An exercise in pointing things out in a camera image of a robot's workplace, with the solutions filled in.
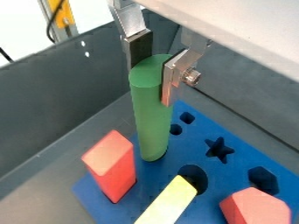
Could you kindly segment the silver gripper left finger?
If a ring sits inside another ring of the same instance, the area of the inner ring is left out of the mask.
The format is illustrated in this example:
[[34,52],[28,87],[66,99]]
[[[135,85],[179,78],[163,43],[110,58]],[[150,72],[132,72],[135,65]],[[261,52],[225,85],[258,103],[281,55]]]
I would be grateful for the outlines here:
[[140,5],[134,0],[107,0],[108,9],[120,33],[127,68],[152,55],[154,33],[146,27]]

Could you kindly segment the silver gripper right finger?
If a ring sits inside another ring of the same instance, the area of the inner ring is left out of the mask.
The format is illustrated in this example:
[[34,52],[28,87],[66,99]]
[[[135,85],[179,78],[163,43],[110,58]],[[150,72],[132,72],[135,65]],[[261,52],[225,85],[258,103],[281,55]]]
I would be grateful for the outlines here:
[[199,33],[182,28],[182,43],[187,46],[163,63],[163,87],[162,103],[171,107],[176,101],[180,83],[195,87],[202,74],[197,71],[195,65],[206,53],[211,41]]

